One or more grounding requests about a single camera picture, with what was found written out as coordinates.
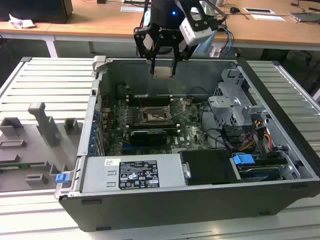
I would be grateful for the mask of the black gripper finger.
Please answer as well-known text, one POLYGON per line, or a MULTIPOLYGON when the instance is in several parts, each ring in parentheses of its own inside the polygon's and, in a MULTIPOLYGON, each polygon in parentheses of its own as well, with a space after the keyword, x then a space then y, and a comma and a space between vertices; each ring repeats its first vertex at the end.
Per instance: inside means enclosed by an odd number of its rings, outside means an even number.
POLYGON ((156 56, 161 48, 161 33, 157 24, 147 27, 135 27, 133 37, 139 55, 151 61, 150 73, 155 73, 156 56))
POLYGON ((176 74, 176 68, 178 62, 189 60, 195 51, 194 46, 186 46, 182 51, 180 51, 178 46, 174 46, 173 48, 173 60, 171 66, 171 75, 174 76, 176 74))

